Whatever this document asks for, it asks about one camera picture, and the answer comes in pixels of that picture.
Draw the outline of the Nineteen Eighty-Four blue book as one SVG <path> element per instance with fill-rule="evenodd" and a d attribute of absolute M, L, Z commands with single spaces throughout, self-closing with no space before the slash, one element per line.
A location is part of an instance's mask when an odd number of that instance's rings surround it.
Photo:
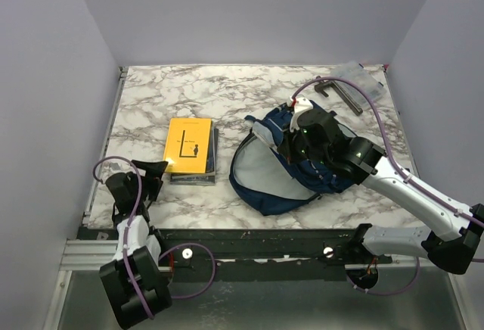
<path fill-rule="evenodd" d="M 219 129 L 212 128 L 210 133 L 210 142 L 206 160 L 206 172 L 205 173 L 173 173 L 179 174 L 184 176 L 216 176 L 216 159 L 217 159 L 217 151 L 218 151 L 218 142 L 219 142 Z"/>

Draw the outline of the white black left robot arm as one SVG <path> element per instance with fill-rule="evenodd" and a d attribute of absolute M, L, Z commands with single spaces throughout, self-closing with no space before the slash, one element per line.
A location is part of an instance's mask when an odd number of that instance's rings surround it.
<path fill-rule="evenodd" d="M 160 233 L 150 225 L 148 209 L 158 199 L 168 163 L 127 160 L 128 173 L 96 177 L 113 196 L 112 220 L 118 235 L 113 259 L 99 276 L 122 329 L 152 319 L 172 306 L 168 279 L 158 268 L 168 254 Z"/>

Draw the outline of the navy blue student backpack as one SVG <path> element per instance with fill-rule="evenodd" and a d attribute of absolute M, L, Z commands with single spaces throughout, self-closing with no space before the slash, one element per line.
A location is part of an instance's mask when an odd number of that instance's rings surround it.
<path fill-rule="evenodd" d="M 263 119 L 247 115 L 249 134 L 232 157 L 229 182 L 236 194 L 264 216 L 295 210 L 322 195 L 339 194 L 354 185 L 322 163 L 288 164 L 277 152 L 292 113 L 286 104 L 269 111 Z"/>

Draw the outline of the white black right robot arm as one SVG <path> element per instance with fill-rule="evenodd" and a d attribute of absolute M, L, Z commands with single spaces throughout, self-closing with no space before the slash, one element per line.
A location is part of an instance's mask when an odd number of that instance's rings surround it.
<path fill-rule="evenodd" d="M 347 137 L 332 114 L 306 98 L 291 98 L 278 153 L 289 164 L 321 163 L 337 176 L 363 185 L 406 209 L 423 226 L 369 226 L 348 244 L 349 257 L 365 263 L 380 255 L 427 258 L 440 269 L 464 274 L 473 262 L 483 234 L 483 206 L 453 200 L 412 175 L 392 158 L 389 148 L 356 136 Z"/>

